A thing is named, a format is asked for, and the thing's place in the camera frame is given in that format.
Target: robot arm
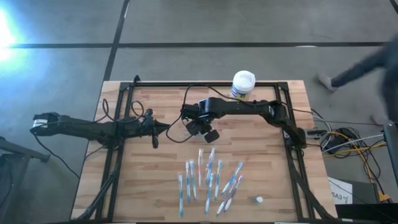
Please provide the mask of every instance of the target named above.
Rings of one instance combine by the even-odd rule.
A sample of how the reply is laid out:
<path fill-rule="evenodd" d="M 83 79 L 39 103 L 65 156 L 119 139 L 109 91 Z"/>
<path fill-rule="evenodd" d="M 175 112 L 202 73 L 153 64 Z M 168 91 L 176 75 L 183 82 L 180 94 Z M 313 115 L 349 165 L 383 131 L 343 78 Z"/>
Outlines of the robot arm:
<path fill-rule="evenodd" d="M 294 147 L 305 148 L 305 132 L 287 117 L 285 106 L 274 101 L 225 101 L 221 98 L 210 97 L 199 104 L 183 105 L 182 118 L 190 119 L 186 125 L 192 135 L 206 134 L 207 142 L 212 142 L 220 136 L 211 127 L 214 119 L 220 119 L 228 114 L 255 114 L 262 116 L 269 124 L 282 128 L 291 138 Z"/>
<path fill-rule="evenodd" d="M 33 128 L 30 131 L 36 136 L 66 134 L 97 140 L 108 148 L 117 147 L 121 139 L 152 136 L 152 145 L 157 148 L 159 145 L 157 136 L 170 125 L 156 121 L 152 114 L 153 111 L 148 109 L 142 122 L 132 116 L 116 122 L 96 123 L 57 113 L 42 113 L 34 116 Z"/>

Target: small white object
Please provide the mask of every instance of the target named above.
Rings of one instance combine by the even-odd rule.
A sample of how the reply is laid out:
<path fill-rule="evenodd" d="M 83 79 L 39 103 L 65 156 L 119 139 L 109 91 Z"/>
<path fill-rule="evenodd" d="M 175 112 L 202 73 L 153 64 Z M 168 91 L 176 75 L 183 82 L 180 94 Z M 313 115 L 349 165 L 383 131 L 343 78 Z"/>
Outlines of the small white object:
<path fill-rule="evenodd" d="M 255 197 L 254 202 L 261 203 L 263 201 L 262 197 Z"/>
<path fill-rule="evenodd" d="M 255 84 L 256 77 L 253 73 L 244 70 L 239 71 L 235 74 L 232 82 L 231 96 L 239 100 L 247 101 Z"/>

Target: concrete floor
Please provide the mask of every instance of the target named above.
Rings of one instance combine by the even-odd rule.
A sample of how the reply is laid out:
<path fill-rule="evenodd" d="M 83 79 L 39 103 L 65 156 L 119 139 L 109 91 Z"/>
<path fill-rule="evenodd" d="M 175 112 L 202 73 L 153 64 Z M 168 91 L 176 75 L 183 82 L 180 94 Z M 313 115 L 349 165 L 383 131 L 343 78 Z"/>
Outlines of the concrete floor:
<path fill-rule="evenodd" d="M 18 44 L 111 43 L 123 0 L 3 0 Z M 383 42 L 398 31 L 389 1 L 131 1 L 121 37 L 129 42 Z M 330 121 L 369 122 L 383 113 L 378 70 L 335 94 L 314 81 L 337 75 L 375 47 L 119 49 L 111 80 L 230 80 L 250 70 L 258 80 L 305 80 L 312 108 Z M 110 49 L 14 49 L 0 60 L 0 136 L 45 152 L 29 132 L 34 114 L 56 111 L 93 119 Z M 347 124 L 331 124 L 332 128 Z M 351 125 L 362 136 L 380 128 Z M 87 141 L 42 138 L 78 174 Z M 386 148 L 374 150 L 384 190 L 398 200 Z M 358 157 L 325 159 L 330 177 L 368 182 Z M 78 180 L 56 158 L 33 160 L 10 223 L 68 220 Z"/>

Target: wooden table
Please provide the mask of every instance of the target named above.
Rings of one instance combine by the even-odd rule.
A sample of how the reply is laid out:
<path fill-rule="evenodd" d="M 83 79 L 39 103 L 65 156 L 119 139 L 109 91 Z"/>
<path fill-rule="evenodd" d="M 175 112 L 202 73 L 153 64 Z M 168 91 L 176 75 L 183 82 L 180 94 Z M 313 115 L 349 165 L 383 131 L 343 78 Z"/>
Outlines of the wooden table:
<path fill-rule="evenodd" d="M 288 82 L 292 105 L 299 110 L 310 111 L 303 81 Z M 104 115 L 101 104 L 106 98 L 110 114 L 118 97 L 120 82 L 104 82 L 96 119 Z M 228 94 L 230 88 L 218 87 L 220 92 Z M 186 87 L 135 87 L 133 100 L 139 100 L 144 108 L 152 108 L 154 117 L 162 123 L 171 123 L 180 113 L 183 94 Z M 187 103 L 218 95 L 205 87 L 195 87 L 188 92 Z M 250 100 L 274 100 L 274 90 L 268 87 L 255 87 Z M 311 114 L 295 111 L 297 126 L 313 128 Z M 114 222 L 294 222 L 297 220 L 286 153 L 282 139 L 282 130 L 267 124 L 260 116 L 225 116 L 215 120 L 213 127 L 220 133 L 220 138 L 207 144 L 203 138 L 195 137 L 183 144 L 168 140 L 164 133 L 159 136 L 159 148 L 153 149 L 150 137 L 128 139 L 124 148 L 118 195 L 114 211 Z M 179 121 L 170 136 L 184 139 L 188 136 Z M 90 142 L 87 153 L 98 148 L 97 142 Z M 185 184 L 184 217 L 178 213 L 177 174 L 185 177 L 185 161 L 195 160 L 197 168 L 198 150 L 204 149 L 205 164 L 211 147 L 216 148 L 215 161 L 222 159 L 220 188 L 230 178 L 238 161 L 243 161 L 240 174 L 244 180 L 234 197 L 231 208 L 216 217 L 216 210 L 221 203 L 212 200 L 209 215 L 204 214 L 206 188 L 198 188 L 198 200 L 187 203 Z M 308 146 L 305 150 L 305 166 L 312 192 L 319 202 L 336 217 L 331 190 L 318 147 Z M 91 203 L 100 189 L 106 151 L 99 151 L 84 163 L 72 218 L 79 216 Z M 264 202 L 255 204 L 254 196 L 261 196 Z M 302 197 L 303 210 L 305 202 Z M 104 215 L 108 211 L 107 201 Z"/>

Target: person's leg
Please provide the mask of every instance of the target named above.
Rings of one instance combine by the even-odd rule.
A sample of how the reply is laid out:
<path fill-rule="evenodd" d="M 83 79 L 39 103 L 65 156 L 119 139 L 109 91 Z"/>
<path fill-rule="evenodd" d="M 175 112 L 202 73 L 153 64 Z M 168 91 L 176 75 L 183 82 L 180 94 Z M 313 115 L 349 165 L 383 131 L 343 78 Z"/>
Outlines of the person's leg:
<path fill-rule="evenodd" d="M 388 67 L 381 85 L 381 94 L 386 104 L 387 116 L 390 121 L 398 122 L 398 63 Z"/>
<path fill-rule="evenodd" d="M 333 87 L 341 87 L 353 80 L 365 76 L 375 68 L 383 67 L 386 64 L 387 47 L 379 49 L 377 52 L 366 57 L 364 60 L 355 64 L 352 68 L 331 79 Z"/>

